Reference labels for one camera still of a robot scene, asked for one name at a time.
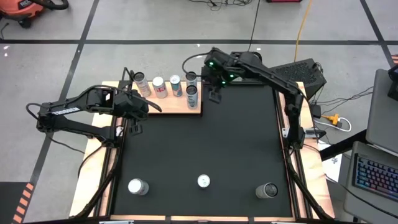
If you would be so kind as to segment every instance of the aluminum can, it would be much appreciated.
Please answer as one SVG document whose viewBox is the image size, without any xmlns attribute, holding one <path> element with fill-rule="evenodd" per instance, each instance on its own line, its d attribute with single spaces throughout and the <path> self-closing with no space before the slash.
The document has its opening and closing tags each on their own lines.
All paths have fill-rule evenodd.
<svg viewBox="0 0 398 224">
<path fill-rule="evenodd" d="M 172 75 L 170 77 L 170 84 L 172 86 L 174 96 L 182 96 L 181 81 L 178 75 Z"/>
<path fill-rule="evenodd" d="M 187 86 L 193 85 L 196 86 L 198 85 L 198 77 L 195 72 L 188 72 L 185 75 L 185 79 L 187 80 Z"/>
<path fill-rule="evenodd" d="M 273 183 L 266 183 L 256 188 L 256 195 L 260 199 L 273 198 L 278 194 L 278 188 Z"/>
<path fill-rule="evenodd" d="M 190 109 L 198 107 L 198 89 L 196 86 L 190 85 L 187 87 L 187 103 Z"/>
<path fill-rule="evenodd" d="M 206 174 L 202 174 L 198 177 L 199 187 L 205 189 L 210 185 L 210 178 Z"/>
<path fill-rule="evenodd" d="M 141 96 L 147 97 L 150 96 L 151 91 L 149 88 L 149 84 L 147 81 L 147 78 L 142 72 L 137 72 L 134 74 L 133 79 L 135 83 L 137 83 L 139 92 L 141 93 Z"/>
<path fill-rule="evenodd" d="M 166 84 L 162 77 L 155 77 L 152 81 L 152 86 L 158 98 L 165 98 L 167 96 Z"/>
<path fill-rule="evenodd" d="M 145 195 L 146 193 L 148 193 L 149 190 L 148 183 L 139 178 L 130 180 L 128 187 L 130 193 L 134 195 Z"/>
</svg>

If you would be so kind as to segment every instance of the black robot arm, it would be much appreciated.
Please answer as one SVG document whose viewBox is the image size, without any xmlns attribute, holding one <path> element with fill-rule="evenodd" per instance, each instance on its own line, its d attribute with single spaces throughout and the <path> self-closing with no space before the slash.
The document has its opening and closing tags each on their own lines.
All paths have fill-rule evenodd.
<svg viewBox="0 0 398 224">
<path fill-rule="evenodd" d="M 68 131 L 71 133 L 82 134 L 90 138 L 97 138 L 99 141 L 110 144 L 116 143 L 115 127 L 105 126 L 102 128 L 71 121 L 65 117 L 66 114 L 86 111 L 89 113 L 109 114 L 118 118 L 130 120 L 129 131 L 131 134 L 142 132 L 138 121 L 147 119 L 149 107 L 161 111 L 161 108 L 153 102 L 147 101 L 137 92 L 131 89 L 132 82 L 126 89 L 115 88 L 113 86 L 95 85 L 83 91 L 79 96 L 63 101 L 43 103 L 40 106 L 36 128 L 43 133 L 56 131 Z"/>
<path fill-rule="evenodd" d="M 213 47 L 202 68 L 202 78 L 213 86 L 210 100 L 219 103 L 221 101 L 220 89 L 238 77 L 259 80 L 284 94 L 284 111 L 289 118 L 289 133 L 285 140 L 291 149 L 301 149 L 305 138 L 305 132 L 300 126 L 300 112 L 304 96 L 297 84 L 284 80 L 265 67 L 258 53 L 232 52 L 228 55 Z"/>
</svg>

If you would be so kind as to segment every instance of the orange striped tape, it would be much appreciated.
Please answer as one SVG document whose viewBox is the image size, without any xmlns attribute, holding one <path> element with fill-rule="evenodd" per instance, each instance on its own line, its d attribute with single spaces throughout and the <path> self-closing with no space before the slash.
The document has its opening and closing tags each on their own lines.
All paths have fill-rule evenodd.
<svg viewBox="0 0 398 224">
<path fill-rule="evenodd" d="M 394 63 L 398 64 L 398 55 L 391 55 L 391 57 Z"/>
<path fill-rule="evenodd" d="M 27 207 L 32 196 L 34 186 L 31 183 L 27 183 L 24 191 L 22 192 L 22 197 L 19 199 L 19 204 L 15 212 L 13 221 L 16 223 L 22 223 L 25 218 Z"/>
</svg>

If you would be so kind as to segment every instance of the wooden platform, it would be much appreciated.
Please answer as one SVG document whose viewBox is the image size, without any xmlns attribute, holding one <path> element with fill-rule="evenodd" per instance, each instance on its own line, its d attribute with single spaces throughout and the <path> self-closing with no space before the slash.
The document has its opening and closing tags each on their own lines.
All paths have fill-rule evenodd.
<svg viewBox="0 0 398 224">
<path fill-rule="evenodd" d="M 201 82 L 198 82 L 198 107 L 196 109 L 190 109 L 187 105 L 187 83 L 181 82 L 182 87 L 182 96 L 174 96 L 173 90 L 170 82 L 165 82 L 168 95 L 165 98 L 156 97 L 154 87 L 152 86 L 152 82 L 148 82 L 151 94 L 146 97 L 147 100 L 152 101 L 159 105 L 162 108 L 162 112 L 155 110 L 153 107 L 149 107 L 149 113 L 163 113 L 163 114 L 200 114 L 201 107 Z M 136 83 L 133 83 L 133 89 L 138 90 L 138 86 Z"/>
</svg>

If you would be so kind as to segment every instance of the white can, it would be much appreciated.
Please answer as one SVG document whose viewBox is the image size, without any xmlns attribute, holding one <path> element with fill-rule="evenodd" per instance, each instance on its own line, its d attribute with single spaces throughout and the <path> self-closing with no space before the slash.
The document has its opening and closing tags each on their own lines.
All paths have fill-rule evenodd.
<svg viewBox="0 0 398 224">
<path fill-rule="evenodd" d="M 158 98 L 165 98 L 167 96 L 166 84 L 162 77 L 155 77 L 152 81 L 152 85 L 154 86 L 154 90 Z"/>
<path fill-rule="evenodd" d="M 147 78 L 142 72 L 137 72 L 134 74 L 133 79 L 135 83 L 137 83 L 139 92 L 141 93 L 141 96 L 147 97 L 150 96 L 151 91 L 149 88 L 149 84 L 147 81 Z"/>
<path fill-rule="evenodd" d="M 198 177 L 198 185 L 199 187 L 205 189 L 210 185 L 210 177 L 206 174 L 202 174 Z"/>
<path fill-rule="evenodd" d="M 260 199 L 273 198 L 278 194 L 278 188 L 273 183 L 266 183 L 256 188 L 256 196 Z"/>
<path fill-rule="evenodd" d="M 187 103 L 190 109 L 198 107 L 198 89 L 196 86 L 190 85 L 187 87 Z"/>
<path fill-rule="evenodd" d="M 132 179 L 128 187 L 130 193 L 134 195 L 145 195 L 149 190 L 148 183 L 138 178 Z"/>
<path fill-rule="evenodd" d="M 173 95 L 182 96 L 181 82 L 178 75 L 172 75 L 170 77 L 170 84 L 172 86 Z"/>
<path fill-rule="evenodd" d="M 193 85 L 197 87 L 198 77 L 195 72 L 188 72 L 185 75 L 185 79 L 187 80 L 187 86 Z"/>
</svg>

